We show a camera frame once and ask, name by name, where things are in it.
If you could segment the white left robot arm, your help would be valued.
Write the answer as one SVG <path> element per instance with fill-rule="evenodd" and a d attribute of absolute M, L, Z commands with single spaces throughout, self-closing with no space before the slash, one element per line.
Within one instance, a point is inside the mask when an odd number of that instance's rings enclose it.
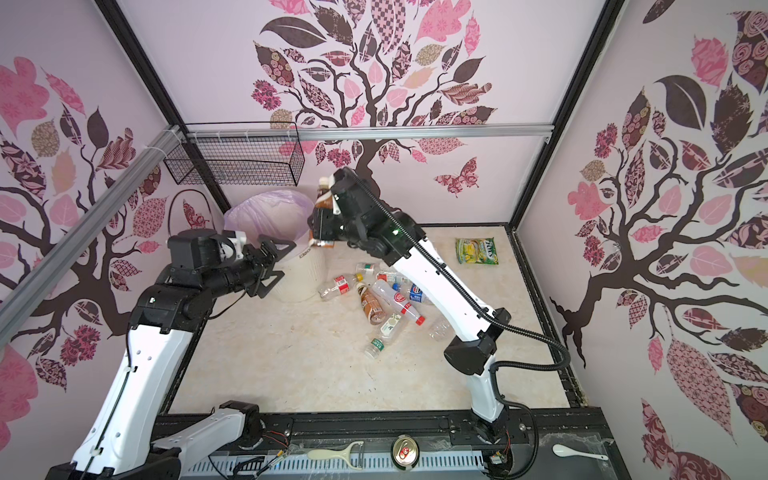
<path fill-rule="evenodd" d="M 296 245 L 244 233 L 185 230 L 167 241 L 171 261 L 144 290 L 129 320 L 126 350 L 102 408 L 72 460 L 53 466 L 50 479 L 178 479 L 227 444 L 246 450 L 262 441 L 255 404 L 228 401 L 176 434 L 151 438 L 195 336 L 216 301 L 241 293 L 265 298 L 284 274 L 276 264 Z"/>

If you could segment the clear crushed bottle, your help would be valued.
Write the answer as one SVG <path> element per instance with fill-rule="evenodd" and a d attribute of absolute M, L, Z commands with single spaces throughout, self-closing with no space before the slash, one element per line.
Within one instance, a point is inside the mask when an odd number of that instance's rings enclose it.
<path fill-rule="evenodd" d="M 445 338 L 453 337 L 454 330 L 450 322 L 447 319 L 442 318 L 440 320 L 436 320 L 430 327 L 429 336 L 433 340 L 442 340 Z"/>

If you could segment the brown coffee drink bottle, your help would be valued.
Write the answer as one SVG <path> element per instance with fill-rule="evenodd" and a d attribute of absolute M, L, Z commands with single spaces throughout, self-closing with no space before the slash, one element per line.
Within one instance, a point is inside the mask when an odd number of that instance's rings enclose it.
<path fill-rule="evenodd" d="M 369 286 L 364 283 L 358 283 L 356 289 L 360 298 L 361 308 L 368 322 L 371 325 L 384 323 L 387 319 L 385 310 Z"/>

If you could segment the clear bottle white green label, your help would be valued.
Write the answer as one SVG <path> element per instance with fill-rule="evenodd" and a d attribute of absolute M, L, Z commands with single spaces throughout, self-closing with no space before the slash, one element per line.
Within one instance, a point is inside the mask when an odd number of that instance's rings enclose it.
<path fill-rule="evenodd" d="M 389 345 L 398 338 L 401 330 L 407 325 L 407 320 L 403 319 L 399 313 L 391 314 L 388 319 L 380 325 L 378 334 L 379 339 Z"/>

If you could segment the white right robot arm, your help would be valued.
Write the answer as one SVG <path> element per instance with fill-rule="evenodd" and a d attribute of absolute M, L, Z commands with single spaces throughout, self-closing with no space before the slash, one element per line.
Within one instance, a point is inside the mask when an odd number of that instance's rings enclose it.
<path fill-rule="evenodd" d="M 345 242 L 383 261 L 415 283 L 454 331 L 444 350 L 446 361 L 467 377 L 471 410 L 487 424 L 498 420 L 503 405 L 494 393 L 490 366 L 497 339 L 510 315 L 494 310 L 454 275 L 426 232 L 395 209 L 348 167 L 318 181 L 312 233 L 322 242 Z"/>

